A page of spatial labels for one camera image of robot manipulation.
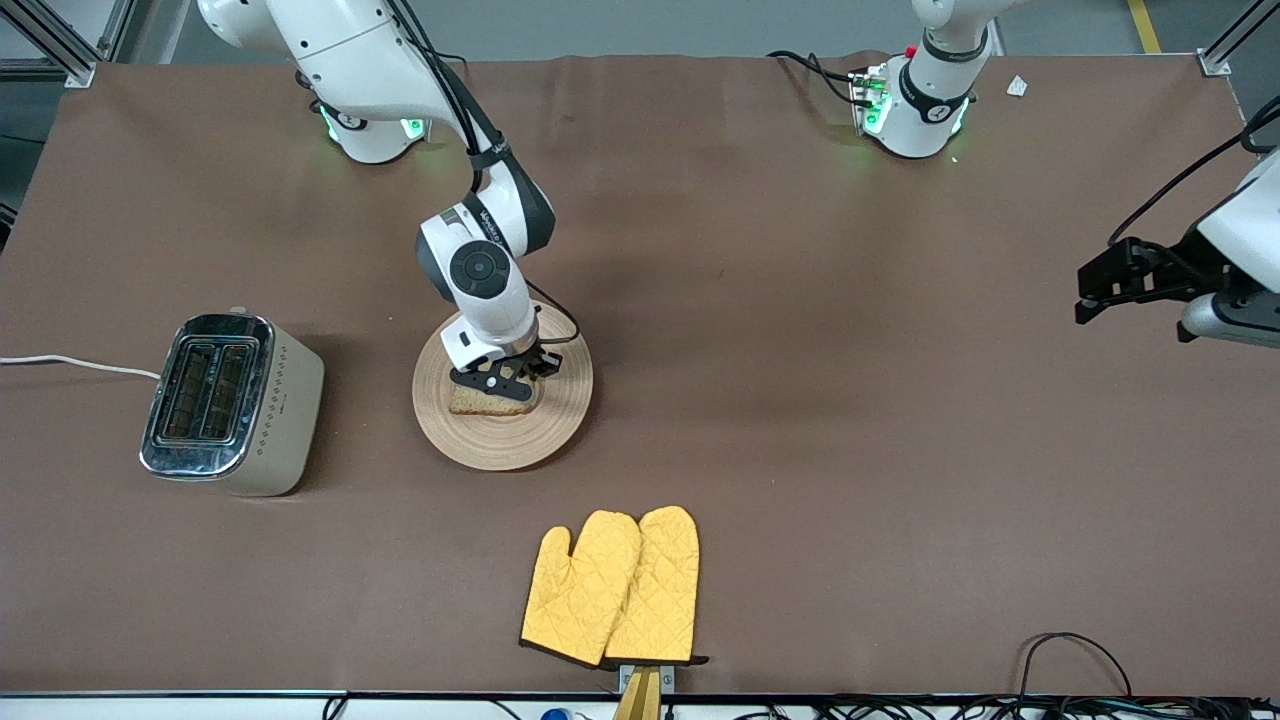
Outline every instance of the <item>wooden plate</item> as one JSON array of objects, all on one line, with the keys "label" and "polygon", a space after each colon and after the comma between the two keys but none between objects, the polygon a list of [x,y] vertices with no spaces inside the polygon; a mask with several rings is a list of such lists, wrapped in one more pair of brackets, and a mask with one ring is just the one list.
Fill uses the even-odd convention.
[{"label": "wooden plate", "polygon": [[[541,337],[567,337],[573,324],[561,311],[539,304]],[[449,413],[453,383],[449,380],[448,354],[440,342],[440,329],[461,313],[444,322],[422,347],[413,369],[413,413],[417,424],[440,452],[477,470],[518,470],[545,460],[559,450],[577,430],[591,402],[591,354],[579,336],[573,342],[552,345],[548,350],[561,355],[561,370],[539,382],[543,398],[526,415],[489,418]]]}]

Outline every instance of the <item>toaster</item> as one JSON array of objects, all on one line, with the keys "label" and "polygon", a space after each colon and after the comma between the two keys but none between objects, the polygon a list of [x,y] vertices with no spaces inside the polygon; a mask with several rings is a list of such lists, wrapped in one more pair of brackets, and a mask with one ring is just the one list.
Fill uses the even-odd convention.
[{"label": "toaster", "polygon": [[320,409],[324,363],[243,307],[178,331],[138,457],[154,475],[212,482],[243,496],[297,484]]}]

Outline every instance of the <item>green led light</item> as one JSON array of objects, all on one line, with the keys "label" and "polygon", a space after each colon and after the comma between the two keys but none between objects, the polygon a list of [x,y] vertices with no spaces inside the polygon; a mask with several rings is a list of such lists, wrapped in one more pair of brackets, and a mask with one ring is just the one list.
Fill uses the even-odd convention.
[{"label": "green led light", "polygon": [[964,122],[964,111],[968,109],[969,109],[969,101],[965,100],[964,104],[960,105],[960,109],[956,110],[956,123],[951,126],[951,135],[960,132],[960,123]]},{"label": "green led light", "polygon": [[324,124],[325,127],[329,128],[329,140],[333,140],[334,142],[342,145],[342,141],[338,140],[338,131],[333,128],[333,120],[329,119],[329,114],[320,113],[320,117],[324,118]]},{"label": "green led light", "polygon": [[884,128],[884,118],[888,117],[888,111],[893,108],[892,99],[888,92],[881,95],[879,100],[876,102],[874,108],[867,110],[867,123],[865,129],[869,133],[877,133]]},{"label": "green led light", "polygon": [[425,132],[422,129],[422,120],[401,120],[401,126],[404,128],[404,135],[410,140],[417,140],[422,137]]}]

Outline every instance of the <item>black robot end effector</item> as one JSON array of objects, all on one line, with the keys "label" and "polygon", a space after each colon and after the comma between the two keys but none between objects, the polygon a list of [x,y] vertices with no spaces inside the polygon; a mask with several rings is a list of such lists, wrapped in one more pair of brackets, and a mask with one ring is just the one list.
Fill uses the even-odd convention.
[{"label": "black robot end effector", "polygon": [[1187,302],[1225,290],[1229,274],[1226,258],[1196,231],[1172,247],[1125,237],[1076,272],[1075,322],[1083,325],[1126,302]]},{"label": "black robot end effector", "polygon": [[562,360],[559,355],[544,350],[540,342],[535,342],[532,347],[520,355],[495,360],[484,370],[480,369],[483,361],[462,373],[449,370],[449,379],[454,384],[477,389],[485,395],[497,395],[516,402],[529,402],[534,397],[534,388],[524,382],[524,378],[536,379],[554,375],[559,372]]}]

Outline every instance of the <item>gray floor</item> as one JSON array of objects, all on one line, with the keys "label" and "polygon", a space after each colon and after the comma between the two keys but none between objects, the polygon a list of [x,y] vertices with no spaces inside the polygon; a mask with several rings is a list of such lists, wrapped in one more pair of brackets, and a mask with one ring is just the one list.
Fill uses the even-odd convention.
[{"label": "gray floor", "polygon": [[[1165,50],[1193,50],[1217,35],[1242,3],[1147,0]],[[538,60],[562,55],[681,54],[758,56],[788,49],[837,56],[888,51],[919,40],[906,0],[412,0],[442,51],[474,60]],[[154,0],[132,58],[157,63],[264,63],[205,27],[193,0]],[[1001,17],[1010,55],[1140,53],[1126,0],[1033,0]],[[1280,20],[1238,58],[1233,79],[1245,109],[1274,94]],[[0,82],[0,133],[41,140],[61,87]],[[1274,128],[1272,135],[1280,135]],[[0,140],[0,200],[19,205],[40,146]]]},{"label": "gray floor", "polygon": [[[1244,4],[1212,0],[1148,0],[1151,24],[1166,53],[1190,53],[1210,45]],[[1231,86],[1245,115],[1280,95],[1280,18],[1272,17],[1231,54]],[[1261,142],[1280,143],[1280,122],[1257,135]]]},{"label": "gray floor", "polygon": [[[563,55],[838,56],[919,41],[901,0],[413,0],[436,46],[472,60]],[[1125,0],[1037,0],[1001,18],[1009,54],[1142,53]],[[187,13],[174,63],[264,61],[220,42]]]}]

